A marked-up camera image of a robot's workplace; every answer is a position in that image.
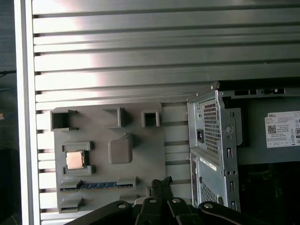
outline gray motherboard mockup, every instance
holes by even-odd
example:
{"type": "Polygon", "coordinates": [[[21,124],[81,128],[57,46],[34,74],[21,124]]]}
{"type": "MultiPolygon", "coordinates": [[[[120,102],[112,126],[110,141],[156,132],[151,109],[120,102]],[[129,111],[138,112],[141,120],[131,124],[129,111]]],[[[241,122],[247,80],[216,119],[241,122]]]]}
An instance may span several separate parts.
{"type": "Polygon", "coordinates": [[[51,112],[60,213],[134,203],[165,174],[160,103],[56,108],[51,112]]]}

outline barcode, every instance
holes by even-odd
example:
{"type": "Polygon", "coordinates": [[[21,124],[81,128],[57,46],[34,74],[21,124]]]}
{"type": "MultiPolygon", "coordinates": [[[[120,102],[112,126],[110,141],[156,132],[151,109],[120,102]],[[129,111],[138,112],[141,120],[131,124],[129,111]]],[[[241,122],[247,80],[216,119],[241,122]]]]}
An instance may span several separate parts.
{"type": "Polygon", "coordinates": [[[268,126],[268,133],[269,134],[276,134],[276,125],[268,126]]]}

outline screw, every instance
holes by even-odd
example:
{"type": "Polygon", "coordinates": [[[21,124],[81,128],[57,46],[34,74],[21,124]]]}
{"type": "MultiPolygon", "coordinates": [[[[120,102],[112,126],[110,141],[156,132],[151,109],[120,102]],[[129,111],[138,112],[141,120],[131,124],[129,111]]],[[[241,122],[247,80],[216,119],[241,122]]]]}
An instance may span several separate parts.
{"type": "Polygon", "coordinates": [[[125,205],[125,204],[121,204],[121,205],[118,205],[118,207],[119,207],[120,209],[123,209],[123,208],[126,208],[126,205],[125,205]]]}
{"type": "Polygon", "coordinates": [[[225,132],[231,134],[233,132],[233,127],[232,126],[225,127],[225,132]]]}
{"type": "Polygon", "coordinates": [[[207,208],[207,209],[211,209],[211,208],[213,208],[213,205],[212,205],[212,204],[209,204],[209,203],[206,203],[206,204],[204,205],[204,207],[207,208]]]}
{"type": "Polygon", "coordinates": [[[174,203],[180,203],[180,199],[179,199],[179,198],[174,198],[174,199],[172,200],[172,202],[174,202],[174,203]]]}

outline power supply vent grille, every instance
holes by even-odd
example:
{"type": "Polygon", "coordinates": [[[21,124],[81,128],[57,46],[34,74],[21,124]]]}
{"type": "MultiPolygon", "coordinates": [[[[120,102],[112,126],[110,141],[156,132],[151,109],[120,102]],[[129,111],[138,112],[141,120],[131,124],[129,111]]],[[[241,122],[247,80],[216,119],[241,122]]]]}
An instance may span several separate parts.
{"type": "Polygon", "coordinates": [[[215,203],[218,201],[217,196],[204,183],[201,184],[201,201],[212,201],[215,203]]]}
{"type": "Polygon", "coordinates": [[[214,155],[218,155],[218,140],[221,139],[221,133],[220,126],[218,125],[216,103],[204,106],[204,126],[205,144],[207,150],[214,155]]]}

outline horizontal slat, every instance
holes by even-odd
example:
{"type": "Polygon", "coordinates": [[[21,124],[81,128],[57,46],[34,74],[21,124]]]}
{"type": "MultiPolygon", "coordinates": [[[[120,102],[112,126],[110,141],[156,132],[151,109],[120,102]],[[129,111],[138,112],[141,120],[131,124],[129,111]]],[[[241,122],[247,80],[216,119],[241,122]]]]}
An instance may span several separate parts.
{"type": "Polygon", "coordinates": [[[189,145],[170,145],[165,146],[165,153],[189,152],[189,145]]]}
{"type": "Polygon", "coordinates": [[[37,149],[54,149],[54,133],[46,132],[37,135],[37,149]]]}
{"type": "Polygon", "coordinates": [[[38,163],[39,170],[55,169],[55,161],[41,161],[38,163]]]}
{"type": "Polygon", "coordinates": [[[37,114],[37,130],[50,130],[50,113],[37,114]]]}
{"type": "Polygon", "coordinates": [[[124,87],[124,88],[104,88],[101,90],[81,90],[81,91],[49,91],[36,95],[36,102],[66,101],[92,98],[124,98],[140,96],[157,96],[173,94],[192,94],[202,89],[208,84],[186,84],[168,86],[147,86],[147,87],[124,87]]]}
{"type": "Polygon", "coordinates": [[[191,179],[190,164],[167,165],[166,174],[167,176],[172,176],[173,180],[190,180],[191,179]]]}
{"type": "Polygon", "coordinates": [[[163,108],[163,123],[168,122],[181,122],[187,121],[187,107],[186,106],[175,106],[175,107],[164,107],[163,108]]]}
{"type": "Polygon", "coordinates": [[[175,197],[192,199],[191,184],[176,184],[172,185],[172,192],[175,197]]]}
{"type": "Polygon", "coordinates": [[[165,161],[166,162],[173,162],[173,161],[187,161],[189,160],[189,153],[167,153],[165,154],[165,161]]]}
{"type": "Polygon", "coordinates": [[[123,103],[140,103],[140,102],[184,102],[188,95],[172,95],[172,96],[151,96],[151,97],[124,97],[111,99],[95,99],[82,101],[61,101],[61,102],[45,102],[37,103],[36,110],[53,110],[57,107],[71,107],[71,106],[87,106],[87,105],[110,105],[123,103]]]}
{"type": "Polygon", "coordinates": [[[63,52],[78,50],[108,50],[128,48],[150,48],[150,47],[174,47],[174,46],[205,46],[205,45],[253,45],[266,44],[270,42],[299,41],[300,34],[281,35],[258,35],[258,36],[235,36],[235,37],[186,37],[186,38],[161,38],[154,40],[126,40],[105,41],[99,43],[77,43],[60,45],[36,45],[36,53],[63,52]]]}
{"type": "Polygon", "coordinates": [[[85,68],[232,63],[233,61],[300,58],[300,45],[233,46],[191,49],[144,50],[35,57],[36,71],[85,68]]]}
{"type": "Polygon", "coordinates": [[[33,0],[33,14],[80,13],[80,12],[111,12],[160,9],[206,9],[206,8],[237,8],[255,6],[285,6],[299,5],[297,1],[239,1],[239,0],[210,0],[210,1],[173,1],[173,0],[33,0]]]}
{"type": "Polygon", "coordinates": [[[241,26],[268,23],[297,23],[299,19],[299,9],[297,8],[90,15],[33,19],[33,32],[37,34],[83,30],[241,26]]]}
{"type": "Polygon", "coordinates": [[[55,160],[55,153],[54,152],[38,153],[37,158],[38,158],[39,161],[55,160]]]}
{"type": "Polygon", "coordinates": [[[171,126],[164,127],[165,142],[188,141],[187,126],[171,126]]]}
{"type": "Polygon", "coordinates": [[[39,174],[39,189],[56,188],[56,175],[54,172],[45,172],[39,174]]]}
{"type": "Polygon", "coordinates": [[[134,41],[135,47],[142,45],[153,45],[153,41],[159,40],[165,45],[169,42],[184,41],[188,38],[201,38],[202,43],[207,42],[226,42],[230,40],[245,41],[250,38],[252,41],[291,38],[299,35],[300,26],[275,26],[275,27],[246,27],[246,28],[214,28],[214,29],[191,29],[191,30],[156,30],[156,31],[136,31],[121,33],[100,33],[100,34],[68,34],[68,35],[47,35],[34,38],[34,44],[54,46],[54,44],[86,44],[101,43],[102,46],[114,45],[114,48],[125,46],[126,43],[134,41]]]}
{"type": "Polygon", "coordinates": [[[57,194],[56,192],[40,193],[40,208],[41,209],[56,209],[57,208],[57,194]]]}
{"type": "Polygon", "coordinates": [[[61,90],[166,83],[212,82],[216,80],[275,78],[282,77],[283,74],[299,76],[299,70],[299,63],[282,63],[105,72],[43,73],[43,75],[35,77],[35,85],[36,90],[61,90]]]}

